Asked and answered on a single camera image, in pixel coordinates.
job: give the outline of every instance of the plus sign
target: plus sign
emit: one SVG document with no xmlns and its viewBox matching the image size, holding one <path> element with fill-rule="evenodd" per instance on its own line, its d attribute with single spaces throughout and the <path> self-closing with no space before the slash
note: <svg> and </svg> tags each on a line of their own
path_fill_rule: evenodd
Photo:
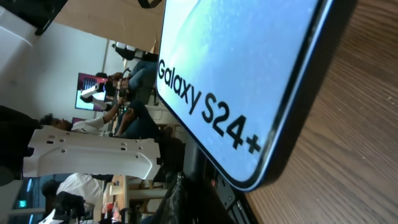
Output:
<svg viewBox="0 0 398 224">
<path fill-rule="evenodd" d="M 257 140 L 259 138 L 256 135 L 253 135 L 253 138 L 250 139 L 249 137 L 246 139 L 246 142 L 249 144 L 249 152 L 253 154 L 254 150 L 260 152 L 261 147 L 257 144 Z"/>
</svg>

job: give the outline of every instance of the exit sign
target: exit sign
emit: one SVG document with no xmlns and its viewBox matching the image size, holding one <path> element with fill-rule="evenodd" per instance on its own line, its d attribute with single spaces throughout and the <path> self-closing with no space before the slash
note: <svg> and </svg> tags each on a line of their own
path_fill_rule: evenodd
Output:
<svg viewBox="0 0 398 224">
<path fill-rule="evenodd" d="M 20 200 L 19 201 L 19 207 L 20 208 L 26 208 L 26 201 L 25 200 Z"/>
</svg>

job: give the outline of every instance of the television screen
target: television screen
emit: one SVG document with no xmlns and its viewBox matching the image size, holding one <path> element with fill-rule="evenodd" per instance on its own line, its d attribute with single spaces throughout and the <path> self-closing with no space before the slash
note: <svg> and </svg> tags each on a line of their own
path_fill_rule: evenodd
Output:
<svg viewBox="0 0 398 224">
<path fill-rule="evenodd" d="M 102 109 L 99 106 L 96 106 L 92 103 L 85 103 L 83 100 L 80 99 L 80 96 L 81 96 L 81 91 L 87 90 L 95 86 L 97 83 L 105 83 L 105 82 L 106 82 L 105 78 L 79 73 L 77 81 L 77 89 L 76 89 L 75 108 L 81 110 L 102 111 Z M 101 93 L 95 93 L 93 97 L 96 98 L 97 100 L 104 101 L 106 97 L 105 89 Z"/>
</svg>

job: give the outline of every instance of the cardboard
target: cardboard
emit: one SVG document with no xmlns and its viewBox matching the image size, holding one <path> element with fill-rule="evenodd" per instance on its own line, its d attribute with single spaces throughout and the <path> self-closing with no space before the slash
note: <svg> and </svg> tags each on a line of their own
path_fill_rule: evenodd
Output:
<svg viewBox="0 0 398 224">
<path fill-rule="evenodd" d="M 159 53 L 164 1 L 143 9 L 137 0 L 69 0 L 55 22 Z"/>
</svg>

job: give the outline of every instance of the phone screen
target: phone screen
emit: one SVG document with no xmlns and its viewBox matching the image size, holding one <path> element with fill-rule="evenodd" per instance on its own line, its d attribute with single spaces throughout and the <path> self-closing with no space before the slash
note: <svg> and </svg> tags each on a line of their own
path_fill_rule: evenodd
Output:
<svg viewBox="0 0 398 224">
<path fill-rule="evenodd" d="M 167 0 L 160 97 L 230 178 L 264 146 L 317 0 Z"/>
</svg>

